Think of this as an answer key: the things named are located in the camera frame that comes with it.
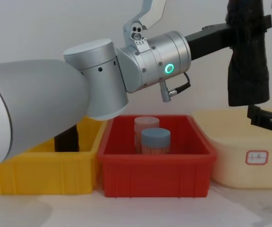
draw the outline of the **plastic jar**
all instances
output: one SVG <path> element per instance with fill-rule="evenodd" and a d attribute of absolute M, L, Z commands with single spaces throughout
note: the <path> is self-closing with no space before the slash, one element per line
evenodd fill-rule
<path fill-rule="evenodd" d="M 144 129 L 141 133 L 141 152 L 161 155 L 170 152 L 170 131 L 162 128 Z"/>
<path fill-rule="evenodd" d="M 157 117 L 137 117 L 134 120 L 135 147 L 138 154 L 141 153 L 141 132 L 144 129 L 158 128 L 160 120 Z"/>

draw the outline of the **red plastic bin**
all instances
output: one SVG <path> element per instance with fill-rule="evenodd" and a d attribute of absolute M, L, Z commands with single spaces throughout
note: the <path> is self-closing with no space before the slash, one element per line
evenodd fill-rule
<path fill-rule="evenodd" d="M 106 126 L 98 151 L 105 196 L 206 197 L 216 151 L 192 117 L 155 116 L 171 131 L 171 151 L 165 155 L 136 154 L 135 117 L 119 116 Z"/>

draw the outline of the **green indicator light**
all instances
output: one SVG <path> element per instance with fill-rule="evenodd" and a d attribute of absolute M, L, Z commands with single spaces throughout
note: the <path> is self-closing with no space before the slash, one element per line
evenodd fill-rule
<path fill-rule="evenodd" d="M 165 67 L 165 73 L 167 74 L 170 74 L 174 71 L 175 67 L 173 64 L 168 64 L 166 67 Z"/>

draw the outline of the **black bracket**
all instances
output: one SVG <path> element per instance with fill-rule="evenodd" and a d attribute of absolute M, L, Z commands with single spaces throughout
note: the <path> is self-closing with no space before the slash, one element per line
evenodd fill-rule
<path fill-rule="evenodd" d="M 247 110 L 247 117 L 251 119 L 252 125 L 272 130 L 272 112 L 250 105 Z"/>
<path fill-rule="evenodd" d="M 227 47 L 247 44 L 256 36 L 266 33 L 271 27 L 272 16 L 267 15 L 244 26 L 229 24 L 206 26 L 202 31 L 188 35 L 185 39 L 189 44 L 192 60 L 195 60 Z"/>

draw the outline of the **white table surface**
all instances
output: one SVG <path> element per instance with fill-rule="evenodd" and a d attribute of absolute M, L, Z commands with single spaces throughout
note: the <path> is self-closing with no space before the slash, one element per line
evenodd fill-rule
<path fill-rule="evenodd" d="M 207 198 L 0 196 L 0 227 L 272 227 L 272 190 L 211 184 Z"/>

